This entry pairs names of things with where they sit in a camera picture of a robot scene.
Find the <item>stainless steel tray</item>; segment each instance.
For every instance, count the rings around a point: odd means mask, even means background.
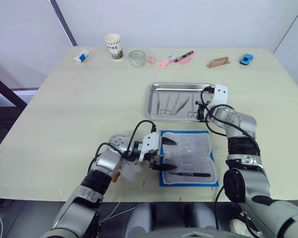
[[[154,83],[147,92],[146,116],[153,121],[198,122],[201,91],[209,83]]]

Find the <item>marker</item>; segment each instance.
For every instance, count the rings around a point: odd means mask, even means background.
[[[189,53],[186,53],[185,55],[176,58],[173,62],[177,63],[178,61],[182,60],[183,58],[188,57],[189,55],[191,55],[193,53],[194,53],[194,51],[190,51]]]

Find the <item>paper cup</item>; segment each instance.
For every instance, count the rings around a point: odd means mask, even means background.
[[[107,45],[109,52],[111,53],[111,57],[114,60],[120,60],[123,54],[123,48],[120,43],[120,35],[119,34],[108,34],[104,37],[104,41]]]

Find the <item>pink highlighter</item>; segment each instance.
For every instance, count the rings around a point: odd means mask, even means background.
[[[168,56],[164,61],[160,62],[159,65],[161,67],[166,67],[171,61],[175,59],[175,56]]]
[[[191,60],[191,58],[187,57],[187,58],[184,58],[184,59],[180,60],[179,62],[180,62],[180,64],[184,64],[186,62],[189,62],[190,60]]]

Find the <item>white table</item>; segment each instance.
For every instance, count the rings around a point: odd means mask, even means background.
[[[88,47],[90,56],[76,63],[82,47],[70,49],[40,87],[0,145],[0,197],[65,201],[80,184],[97,146],[113,134],[131,135],[145,119],[148,86],[153,82],[209,82],[229,88],[228,103],[257,120],[257,141],[274,199],[298,199],[298,87],[273,54],[263,49],[194,49],[192,60],[166,68],[133,68],[128,52],[113,62],[106,48]],[[143,49],[158,61],[191,49]],[[255,56],[239,64],[244,53]],[[231,64],[206,64],[228,56]],[[157,129],[205,130],[204,123],[157,122]],[[149,132],[142,126],[136,139]],[[211,134],[222,185],[227,170],[227,141]],[[104,201],[214,201],[218,188],[159,187],[158,172],[147,166],[136,182],[120,178]],[[227,201],[224,193],[220,201]]]

